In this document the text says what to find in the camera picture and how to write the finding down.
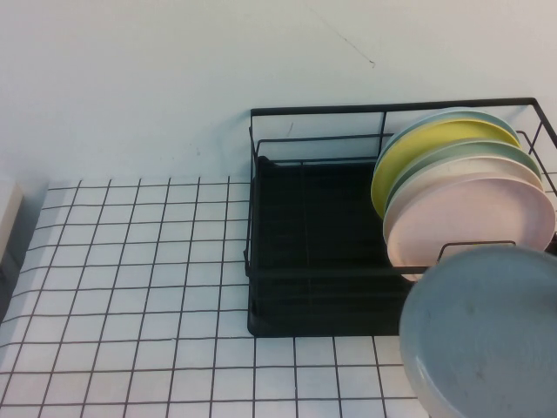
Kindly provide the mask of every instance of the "black grid line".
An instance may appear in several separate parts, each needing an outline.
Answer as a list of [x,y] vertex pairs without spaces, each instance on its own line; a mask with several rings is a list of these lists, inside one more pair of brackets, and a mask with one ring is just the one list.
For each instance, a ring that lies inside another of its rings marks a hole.
[[[229,340],[230,338],[221,338],[220,340]],[[149,340],[104,340],[104,341],[79,341],[75,343],[69,344],[95,344],[97,342],[102,342],[103,344],[118,344],[121,342],[160,342],[160,341],[173,341],[176,340],[174,338],[163,338],[163,339],[149,339]],[[192,340],[192,338],[181,338],[181,341]],[[205,338],[205,340],[216,340],[213,337]],[[338,365],[339,369],[344,368],[358,368],[358,367],[377,367],[376,364],[346,364],[346,365]],[[379,367],[403,367],[403,364],[380,364]],[[331,368],[334,367],[333,364],[314,364],[314,365],[306,365],[306,366],[297,366],[297,369],[305,369],[305,368]],[[206,367],[142,367],[142,368],[114,368],[110,370],[94,370],[94,373],[125,373],[130,372],[131,370],[135,370],[137,372],[171,372],[172,370],[260,370],[265,368],[286,368],[290,369],[292,366],[285,366],[285,365],[277,365],[277,366],[206,366]],[[25,372],[13,372],[13,374],[83,374],[89,373],[90,369],[82,369],[82,370],[53,370],[53,371],[25,371]],[[10,374],[11,372],[0,372],[2,374]]]
[[[226,187],[226,198],[228,199],[228,196],[230,194],[230,177],[228,178],[228,185]],[[224,231],[224,236],[226,236],[226,220],[228,218],[228,203],[226,203],[226,211],[225,211],[225,231]],[[223,264],[225,262],[225,242],[223,241],[223,253],[222,253],[222,263],[220,265],[220,284],[223,284],[223,272],[225,270],[225,265]],[[218,290],[218,310],[220,311],[220,302],[222,300],[222,287],[219,288]],[[217,312],[217,326],[216,326],[216,330],[215,330],[215,338],[218,337],[218,325],[220,322],[220,312]],[[212,418],[212,403],[213,403],[213,397],[215,394],[215,366],[217,365],[217,347],[218,347],[218,342],[215,341],[215,347],[214,347],[214,353],[212,356],[212,366],[213,366],[213,370],[212,370],[212,377],[211,377],[211,403],[209,403],[209,418]]]
[[[81,184],[81,181],[77,184],[77,190],[76,190],[76,194],[74,194],[73,200],[72,202],[75,202],[76,196],[77,196],[77,191],[79,190],[79,185]],[[64,222],[64,225],[62,226],[62,232],[60,232],[60,237],[58,237],[58,243],[60,242],[60,240],[62,239],[62,234],[64,233],[64,228],[66,225],[66,222],[68,222],[68,218],[70,217],[70,212],[71,210],[68,211],[68,213],[66,214],[66,219]],[[54,257],[56,257],[56,252],[57,252],[57,248],[54,249],[54,253],[52,254],[52,258],[50,259],[50,263],[48,265],[48,269],[46,272],[46,275],[48,275],[48,272],[50,271],[50,268],[52,266],[52,261],[54,260]],[[41,285],[41,289],[44,287],[44,283],[46,282],[46,276],[45,276],[45,280],[43,281],[43,284]],[[33,310],[31,311],[31,316],[32,314],[35,313],[37,306],[38,306],[38,302],[40,300],[40,292],[39,295],[37,296],[37,300],[35,300],[35,305],[33,307]],[[31,324],[32,318],[29,319],[29,321],[27,322],[27,326],[25,327],[25,332],[23,333],[23,338],[22,341],[25,341],[25,338],[27,337],[27,333],[29,332],[29,328],[30,328],[30,324]],[[2,394],[2,400],[0,401],[0,405],[3,405],[5,398],[6,398],[6,394],[8,393],[8,388],[10,387],[10,383],[11,383],[11,378],[13,376],[13,372],[16,369],[16,365],[17,365],[17,361],[19,360],[19,355],[21,354],[21,350],[23,349],[23,343],[19,346],[19,349],[17,350],[17,354],[16,354],[16,359],[14,360],[14,364],[11,368],[11,372],[12,374],[10,374],[10,377],[8,378],[8,381],[6,382],[6,387],[3,390],[3,394]]]
[[292,349],[294,350],[294,404],[296,406],[296,418],[299,418],[298,407],[298,365],[296,364],[296,337],[292,338]]
[[[198,213],[198,198],[199,198],[199,183],[201,183],[201,178],[198,179],[198,189],[196,190],[196,205],[195,205],[195,209],[193,210],[193,220],[191,221],[191,237],[190,239],[193,239],[193,232],[195,230],[195,217]],[[190,262],[190,257],[191,257],[191,246],[188,248],[188,263]],[[187,288],[188,285],[188,272],[190,269],[190,265],[186,264],[185,267],[185,276],[184,276],[184,290],[182,291],[182,300],[180,302],[180,306],[182,309],[184,309],[184,302],[185,302],[185,290]],[[172,359],[172,371],[171,371],[171,382],[170,382],[170,386],[169,386],[169,390],[168,390],[168,404],[166,405],[166,412],[165,412],[165,416],[166,418],[168,418],[168,415],[171,411],[171,400],[172,400],[172,389],[174,386],[174,375],[175,375],[175,370],[176,370],[176,359],[178,358],[178,349],[179,349],[179,344],[180,344],[180,328],[182,327],[182,317],[183,314],[182,312],[180,312],[180,316],[178,318],[178,330],[176,331],[176,344],[174,345],[174,358]]]
[[[237,221],[244,221],[246,222],[248,219],[246,218],[239,218],[239,219],[228,219],[228,222],[237,222]],[[196,222],[222,222],[224,221],[224,219],[198,219]],[[189,220],[135,220],[132,221],[131,224],[132,225],[145,225],[145,224],[190,224],[191,223],[191,219]],[[108,225],[128,225],[128,222],[101,222],[102,226],[108,226]],[[45,225],[45,226],[38,226],[37,228],[35,228],[36,231],[42,230],[42,229],[46,229],[46,228],[53,228],[53,227],[57,227],[57,226],[64,226],[64,224],[52,224],[52,225]],[[68,224],[68,226],[91,226],[91,224],[85,224],[85,223],[71,223]]]
[[[220,285],[187,285],[186,287],[219,287],[219,286]],[[247,287],[249,285],[247,283],[230,283],[230,284],[223,284],[222,287],[242,287],[242,286]],[[183,287],[182,285],[152,286],[152,288],[154,288],[154,289],[172,289],[172,288],[181,289],[182,287]],[[147,288],[147,286],[116,287],[117,290],[139,290],[139,289],[146,289],[146,288]],[[83,287],[83,288],[79,288],[79,289],[60,288],[60,289],[43,289],[43,293],[48,293],[48,292],[88,292],[88,291],[94,291],[94,290],[111,290],[111,289],[112,289],[112,287]],[[11,297],[16,298],[17,296],[21,296],[23,294],[35,293],[35,292],[39,292],[39,289],[25,290],[21,293],[15,293]],[[10,318],[9,320],[14,320],[16,318],[21,318],[21,317],[16,316],[14,318]]]
[[[249,203],[249,200],[241,199],[241,200],[229,200],[229,203]],[[167,203],[168,206],[172,205],[196,205],[197,203],[200,204],[211,204],[211,203],[226,203],[226,200],[200,200],[199,202],[186,200],[183,202],[169,202]],[[136,203],[135,206],[157,206],[163,205],[163,202],[142,202]],[[101,207],[101,206],[134,206],[133,203],[107,203],[106,205],[103,204],[85,204],[85,203],[77,203],[75,205],[57,205],[57,206],[45,206],[41,209],[41,211],[49,211],[50,209],[61,209],[63,207]]]
[[[379,398],[378,396],[375,397],[353,397],[353,398],[342,398],[339,399],[337,397],[332,398],[280,398],[280,399],[257,399],[257,402],[293,402],[293,401],[379,401],[385,399],[387,401],[399,401],[399,400],[415,400],[418,399],[412,396],[398,396],[392,397],[387,396],[386,398]],[[121,402],[68,402],[68,403],[47,403],[45,407],[86,407],[91,405],[164,405],[166,403],[170,404],[191,404],[191,403],[238,403],[238,402],[252,402],[251,399],[214,399],[210,401],[209,399],[203,400],[195,400],[195,401],[121,401]],[[7,403],[4,404],[3,407],[11,407],[11,408],[25,408],[25,407],[40,407],[40,403]]]
[[[144,289],[149,292],[150,289],[159,289],[159,287],[144,287]],[[120,289],[119,287],[115,287],[115,290],[126,290]],[[146,314],[193,314],[199,312],[247,312],[247,308],[236,308],[236,309],[191,309],[191,310],[177,310],[177,311],[147,311]],[[5,322],[9,322],[11,320],[18,320],[20,318],[65,318],[65,317],[80,317],[80,316],[99,316],[103,313],[95,312],[95,313],[30,313],[25,315],[19,315],[15,318],[10,318]],[[142,312],[109,312],[106,316],[118,316],[118,315],[141,315]]]
[[[106,192],[104,193],[103,203],[106,201],[106,197],[108,196],[108,191],[110,190],[110,186],[111,186],[111,181],[109,181],[108,187],[106,187]],[[93,235],[91,237],[91,243],[89,244],[89,248],[87,249],[87,254],[85,255],[85,265],[87,265],[87,259],[89,258],[89,254],[91,253],[91,248],[93,246],[93,241],[95,240],[95,234],[97,233],[98,222],[100,221],[101,216],[103,216],[103,209],[104,209],[104,207],[101,206],[101,210],[98,213],[98,217],[97,217],[97,223],[95,224],[95,229],[94,229]],[[79,287],[79,285],[81,284],[81,280],[84,277],[84,272],[85,272],[85,267],[83,267],[81,269],[81,273],[79,275],[79,281],[77,283],[77,287]],[[50,374],[49,374],[49,380],[46,384],[46,389],[44,390],[43,402],[41,404],[41,408],[38,410],[38,418],[40,418],[41,414],[43,413],[43,408],[44,408],[44,404],[46,402],[46,397],[49,394],[50,383],[52,382],[52,375],[54,374],[54,369],[56,368],[56,365],[57,365],[57,362],[58,362],[58,356],[60,355],[60,350],[62,349],[62,341],[64,340],[66,330],[68,329],[68,323],[70,322],[71,312],[73,311],[73,307],[75,306],[76,298],[77,298],[77,292],[74,293],[73,299],[71,300],[70,313],[69,313],[69,315],[66,318],[66,321],[64,323],[64,330],[62,331],[62,336],[60,337],[60,344],[58,345],[58,349],[56,351],[56,356],[54,357],[54,362],[52,363],[52,370],[50,371]]]
[[[174,265],[185,265],[185,264],[234,264],[243,263],[243,260],[224,260],[224,261],[190,261],[189,263],[185,261],[179,261],[175,263],[165,262],[165,263],[155,263],[156,266],[174,266]],[[118,267],[118,266],[150,266],[151,263],[128,263],[128,264],[94,264],[90,266],[86,265],[75,265],[75,266],[53,266],[55,268],[76,268],[76,267]],[[32,267],[27,270],[22,271],[20,274],[32,272],[33,270],[38,270],[40,268],[47,268],[50,266],[37,266]]]
[[[180,243],[191,243],[191,242],[221,242],[221,241],[239,241],[239,242],[245,242],[245,239],[243,238],[229,238],[229,239],[172,239],[172,240],[164,240],[161,239],[160,241],[132,241],[132,242],[127,242],[125,244],[180,244]],[[124,242],[99,242],[99,243],[93,243],[93,246],[121,246],[123,245]],[[65,247],[65,246],[88,246],[89,244],[60,244],[59,247]],[[35,250],[40,250],[41,248],[48,248],[48,247],[56,247],[56,244],[45,244],[43,246],[35,246],[33,248],[30,248],[27,251],[35,251]]]
[[374,336],[372,336],[372,344],[373,344],[373,355],[375,356],[375,364],[377,367],[377,377],[379,379],[379,393],[381,394],[381,403],[383,404],[383,415],[385,415],[385,418],[388,418],[386,415],[385,394],[383,393],[383,382],[381,381],[381,369],[379,367],[379,357],[377,355],[377,345],[375,344]]
[[258,339],[255,337],[253,339],[253,392],[252,392],[252,418],[255,418],[255,385],[256,385],[256,370],[257,364],[256,360],[258,358]]
[[[136,190],[136,196],[135,196],[135,199],[134,199],[134,203],[138,200],[138,195],[139,195],[139,187]],[[128,222],[128,226],[127,226],[127,229],[126,229],[126,232],[125,232],[124,242],[128,239],[128,233],[130,232],[131,219],[133,218],[134,211],[135,211],[135,206],[133,206],[131,208],[130,222]],[[97,348],[95,350],[95,357],[93,357],[93,364],[91,365],[91,372],[89,374],[89,380],[87,381],[87,388],[85,389],[84,404],[81,408],[81,412],[79,413],[80,418],[83,418],[83,416],[84,416],[85,404],[87,402],[87,397],[89,396],[89,391],[91,390],[91,381],[93,380],[93,372],[95,370],[95,366],[97,365],[98,352],[100,351],[101,341],[103,340],[104,329],[106,327],[106,321],[108,319],[108,313],[109,313],[109,310],[111,308],[112,296],[114,295],[114,290],[115,290],[115,286],[116,286],[116,281],[117,281],[120,265],[122,263],[122,258],[124,257],[124,249],[125,249],[125,246],[122,246],[122,250],[120,251],[120,257],[119,257],[119,260],[118,260],[118,265],[117,265],[117,268],[116,268],[116,274],[114,275],[114,281],[112,283],[111,294],[109,296],[108,303],[106,304],[106,313],[104,315],[103,325],[101,326],[101,334],[99,336],[99,342],[98,342]]]
[[[162,219],[164,219],[164,214],[166,213],[166,202],[168,201],[168,192],[170,191],[170,185],[171,185],[171,180],[168,180],[168,186],[166,187],[166,196],[164,198],[164,206],[163,206],[163,216]],[[158,238],[160,239],[160,234],[163,231],[163,224],[160,224],[160,227],[158,228]],[[146,315],[146,311],[147,311],[147,304],[149,303],[149,294],[151,292],[151,283],[153,280],[153,272],[155,270],[155,260],[157,259],[157,253],[158,253],[158,243],[155,246],[155,254],[153,255],[153,262],[152,262],[152,266],[151,266],[151,274],[149,277],[149,288],[147,289],[147,295],[145,296],[145,304],[144,304],[144,308],[143,308],[143,314],[141,315],[141,323],[139,325],[139,337],[141,338],[141,333],[143,331],[143,324],[145,322],[145,315]],[[130,400],[130,392],[131,392],[131,383],[133,382],[133,376],[134,376],[134,372],[135,372],[135,366],[136,363],[138,361],[138,351],[139,351],[139,342],[136,344],[136,350],[135,350],[135,354],[133,355],[133,363],[132,363],[132,370],[131,370],[131,374],[130,374],[130,382],[128,383],[128,393],[125,396],[125,405],[124,405],[124,415],[123,417],[125,418],[125,415],[127,413],[128,410],[128,401]]]
[[337,343],[332,337],[332,355],[334,356],[334,373],[337,379],[337,394],[339,396],[339,417],[342,418],[342,401],[340,398],[339,363],[337,362]]
[[[175,185],[196,185],[197,183],[171,183],[170,187],[173,187]],[[219,182],[215,182],[215,183],[201,183],[201,185],[249,185],[250,182],[249,181],[230,181],[229,183],[219,183]],[[114,189],[129,189],[129,188],[134,188],[134,187],[166,187],[168,184],[160,184],[160,185],[113,185],[112,188]],[[106,185],[84,185],[81,186],[80,188],[82,189],[104,189],[106,188]],[[71,190],[71,189],[77,189],[76,186],[67,186],[67,187],[49,187],[48,191],[51,190]]]

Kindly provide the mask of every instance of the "stack of plates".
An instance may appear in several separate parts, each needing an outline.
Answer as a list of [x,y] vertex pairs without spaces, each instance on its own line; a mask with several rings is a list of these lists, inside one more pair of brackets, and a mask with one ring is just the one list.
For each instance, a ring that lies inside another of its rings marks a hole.
[[391,137],[373,174],[391,262],[432,266],[454,243],[451,253],[494,241],[544,250],[555,211],[540,179],[514,129],[493,115],[459,108],[420,120]]

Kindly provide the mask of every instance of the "yellow plate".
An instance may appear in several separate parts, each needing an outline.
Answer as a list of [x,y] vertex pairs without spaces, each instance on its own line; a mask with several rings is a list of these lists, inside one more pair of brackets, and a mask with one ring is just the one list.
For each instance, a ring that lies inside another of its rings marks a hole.
[[408,132],[380,160],[372,180],[373,207],[385,216],[386,199],[394,180],[415,158],[438,146],[463,138],[492,138],[520,148],[507,130],[480,119],[449,119],[432,122]]

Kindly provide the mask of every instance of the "countertop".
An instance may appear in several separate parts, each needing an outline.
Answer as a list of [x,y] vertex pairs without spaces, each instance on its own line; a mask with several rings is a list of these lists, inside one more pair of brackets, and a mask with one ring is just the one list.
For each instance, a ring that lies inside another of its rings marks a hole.
[[253,338],[246,179],[51,185],[0,326],[0,418],[427,418],[398,337]]

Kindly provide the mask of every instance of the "plate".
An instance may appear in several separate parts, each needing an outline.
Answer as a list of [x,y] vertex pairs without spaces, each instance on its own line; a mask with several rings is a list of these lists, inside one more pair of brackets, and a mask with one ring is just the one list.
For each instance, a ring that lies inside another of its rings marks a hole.
[[519,142],[500,126],[477,119],[449,119],[423,125],[400,138],[377,165],[372,179],[373,207],[382,218],[394,180],[419,155],[463,138],[492,138],[520,148]]
[[557,259],[518,247],[455,255],[406,299],[400,352],[430,416],[557,416]]
[[413,198],[393,221],[387,253],[393,266],[433,266],[447,243],[505,240],[545,250],[554,229],[555,210],[538,187],[504,173],[467,174]]
[[466,157],[470,155],[478,154],[492,154],[494,156],[500,155],[501,157],[510,158],[517,163],[520,163],[530,169],[536,174],[538,179],[541,179],[541,173],[538,166],[534,161],[525,154],[522,150],[503,142],[487,139],[487,138],[471,138],[462,139],[460,141],[455,141],[454,143],[446,146],[441,146],[435,148],[430,152],[416,158],[412,163],[406,166],[406,168],[399,174],[399,176],[394,180],[394,186],[389,192],[389,196],[386,200],[386,207],[389,206],[391,200],[393,199],[394,193],[396,193],[400,187],[412,177],[412,175],[419,170],[439,161],[443,158],[450,157]]
[[491,124],[500,126],[501,128],[507,130],[509,133],[511,133],[516,138],[517,141],[519,141],[519,136],[516,133],[516,131],[513,129],[513,127],[511,125],[509,125],[503,119],[497,118],[496,116],[491,115],[489,113],[486,113],[484,111],[477,111],[477,110],[471,109],[469,107],[451,107],[449,109],[443,109],[442,111],[436,111],[433,115],[426,116],[425,118],[420,119],[418,122],[414,122],[413,124],[407,126],[406,129],[400,131],[399,133],[396,133],[396,134],[392,135],[386,141],[386,144],[384,145],[383,149],[379,153],[379,156],[377,157],[377,163],[376,164],[378,164],[380,162],[383,155],[385,155],[385,152],[399,138],[403,137],[408,132],[410,132],[410,131],[412,131],[416,128],[419,128],[422,125],[432,123],[436,120],[442,120],[442,119],[448,119],[448,118],[453,118],[453,119],[475,118],[475,119],[485,120],[486,122],[489,122]]
[[416,196],[429,187],[447,184],[455,179],[462,178],[462,176],[477,173],[512,176],[524,180],[543,191],[541,180],[534,172],[510,158],[493,154],[473,154],[465,157],[444,158],[414,173],[394,194],[383,221],[383,237],[385,242],[389,240],[394,222]]

